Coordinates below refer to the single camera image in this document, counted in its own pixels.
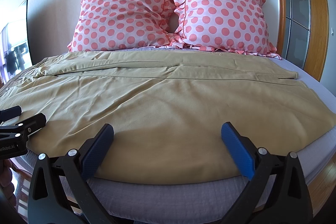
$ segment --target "gray bed sheet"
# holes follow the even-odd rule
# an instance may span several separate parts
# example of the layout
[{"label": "gray bed sheet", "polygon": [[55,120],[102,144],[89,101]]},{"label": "gray bed sheet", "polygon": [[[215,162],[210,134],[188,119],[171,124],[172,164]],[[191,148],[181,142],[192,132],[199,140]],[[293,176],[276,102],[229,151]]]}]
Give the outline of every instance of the gray bed sheet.
[{"label": "gray bed sheet", "polygon": [[[298,80],[304,81],[336,113],[336,97],[318,81],[287,60],[271,60],[282,68],[299,72]],[[307,184],[325,167],[335,152],[336,127],[298,152]],[[28,164],[28,171],[32,171],[37,155],[29,151],[17,160],[19,164]],[[218,220],[232,206],[247,182],[248,179],[243,176],[184,185],[141,185],[99,178],[88,180],[94,194],[110,214],[157,224],[199,224]],[[269,178],[258,206],[266,202],[273,182],[274,176]],[[62,183],[66,193],[72,195],[65,178],[62,178]]]}]

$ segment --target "polka dot pillow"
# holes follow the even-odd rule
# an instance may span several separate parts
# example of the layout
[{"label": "polka dot pillow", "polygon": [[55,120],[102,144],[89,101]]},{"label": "polka dot pillow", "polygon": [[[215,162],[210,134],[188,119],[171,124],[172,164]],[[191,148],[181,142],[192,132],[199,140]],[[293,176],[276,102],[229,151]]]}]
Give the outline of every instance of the polka dot pillow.
[{"label": "polka dot pillow", "polygon": [[170,43],[173,0],[81,0],[70,51],[111,51]]},{"label": "polka dot pillow", "polygon": [[276,56],[268,40],[265,0],[174,0],[179,16],[176,46],[205,51]]}]

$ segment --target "khaki fabric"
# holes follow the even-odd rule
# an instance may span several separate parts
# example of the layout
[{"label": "khaki fabric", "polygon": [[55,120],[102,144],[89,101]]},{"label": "khaki fabric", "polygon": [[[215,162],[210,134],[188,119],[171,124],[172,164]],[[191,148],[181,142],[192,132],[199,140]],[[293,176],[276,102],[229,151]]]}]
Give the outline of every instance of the khaki fabric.
[{"label": "khaki fabric", "polygon": [[109,123],[114,142],[96,176],[143,184],[206,182],[239,175],[221,140],[230,121],[256,147],[286,155],[336,124],[296,72],[228,52],[71,52],[46,58],[0,91],[20,118],[46,126],[28,148],[49,157],[79,148]]}]

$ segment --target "metal screw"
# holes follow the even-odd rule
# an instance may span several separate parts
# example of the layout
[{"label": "metal screw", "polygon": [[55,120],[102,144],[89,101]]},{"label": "metal screw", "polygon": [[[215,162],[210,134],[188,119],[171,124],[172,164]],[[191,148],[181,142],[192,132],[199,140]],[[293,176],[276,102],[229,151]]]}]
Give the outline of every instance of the metal screw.
[{"label": "metal screw", "polygon": [[77,150],[76,149],[71,149],[69,152],[68,152],[68,155],[69,156],[74,156],[77,154]]},{"label": "metal screw", "polygon": [[296,159],[296,158],[297,158],[297,153],[295,153],[295,152],[290,152],[289,155],[290,155],[293,159]]},{"label": "metal screw", "polygon": [[39,154],[39,160],[43,160],[45,158],[45,153]]},{"label": "metal screw", "polygon": [[258,149],[258,153],[261,154],[261,155],[266,155],[267,150],[265,148],[261,147],[261,148]]}]

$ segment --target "human hand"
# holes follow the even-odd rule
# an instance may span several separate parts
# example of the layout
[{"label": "human hand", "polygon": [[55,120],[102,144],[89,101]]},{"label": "human hand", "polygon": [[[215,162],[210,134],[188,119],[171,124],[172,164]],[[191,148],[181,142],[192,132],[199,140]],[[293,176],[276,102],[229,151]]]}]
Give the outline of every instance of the human hand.
[{"label": "human hand", "polygon": [[9,202],[16,206],[16,197],[14,196],[14,184],[12,183],[12,162],[3,160],[3,172],[0,174],[0,187]]}]

